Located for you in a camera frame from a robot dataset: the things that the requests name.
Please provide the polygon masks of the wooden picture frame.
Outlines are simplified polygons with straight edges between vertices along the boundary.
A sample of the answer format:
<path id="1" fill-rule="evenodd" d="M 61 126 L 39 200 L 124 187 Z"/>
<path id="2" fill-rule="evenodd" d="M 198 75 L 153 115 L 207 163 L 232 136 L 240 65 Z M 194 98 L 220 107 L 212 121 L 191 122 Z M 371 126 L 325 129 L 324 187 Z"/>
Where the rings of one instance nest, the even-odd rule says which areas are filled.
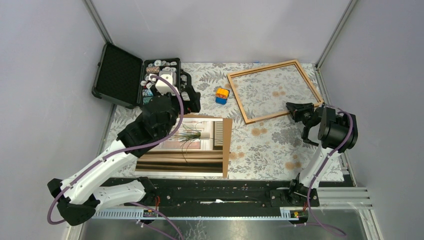
<path id="1" fill-rule="evenodd" d="M 296 60 L 229 72 L 227 79 L 245 124 L 286 116 L 286 104 L 312 104 L 323 97 Z"/>

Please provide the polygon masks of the photo print of window plant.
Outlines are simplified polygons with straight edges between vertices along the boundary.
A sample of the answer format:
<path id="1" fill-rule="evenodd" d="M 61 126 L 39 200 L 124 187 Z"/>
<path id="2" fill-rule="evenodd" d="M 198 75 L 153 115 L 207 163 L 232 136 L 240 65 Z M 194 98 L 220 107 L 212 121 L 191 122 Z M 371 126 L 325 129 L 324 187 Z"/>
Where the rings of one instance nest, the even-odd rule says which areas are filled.
<path id="1" fill-rule="evenodd" d="M 149 150 L 135 172 L 150 176 L 222 177 L 224 119 L 189 115 L 168 140 Z"/>

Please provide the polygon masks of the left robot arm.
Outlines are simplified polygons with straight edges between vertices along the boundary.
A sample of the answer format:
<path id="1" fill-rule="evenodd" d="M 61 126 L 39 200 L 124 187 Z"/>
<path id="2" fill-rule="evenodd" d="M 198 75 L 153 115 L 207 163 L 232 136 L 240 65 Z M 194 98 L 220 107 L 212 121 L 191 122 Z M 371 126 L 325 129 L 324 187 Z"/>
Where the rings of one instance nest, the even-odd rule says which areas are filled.
<path id="1" fill-rule="evenodd" d="M 47 187 L 54 200 L 47 212 L 47 222 L 77 226 L 107 208 L 132 202 L 152 204 L 155 192 L 145 178 L 113 186 L 104 183 L 117 170 L 172 137 L 185 114 L 200 112 L 201 93 L 192 86 L 186 87 L 185 92 L 188 100 L 180 93 L 154 95 L 104 152 L 72 176 L 50 180 Z"/>

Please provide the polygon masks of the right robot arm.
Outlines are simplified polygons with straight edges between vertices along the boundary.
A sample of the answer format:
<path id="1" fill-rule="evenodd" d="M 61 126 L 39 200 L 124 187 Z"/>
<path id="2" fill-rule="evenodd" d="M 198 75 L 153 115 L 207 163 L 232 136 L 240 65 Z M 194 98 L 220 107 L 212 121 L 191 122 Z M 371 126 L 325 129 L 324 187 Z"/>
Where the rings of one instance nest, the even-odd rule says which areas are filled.
<path id="1" fill-rule="evenodd" d="M 285 104 L 295 123 L 302 123 L 301 139 L 316 147 L 309 164 L 290 182 L 287 201 L 293 206 L 308 206 L 329 165 L 346 150 L 352 149 L 358 139 L 356 116 L 323 103 Z"/>

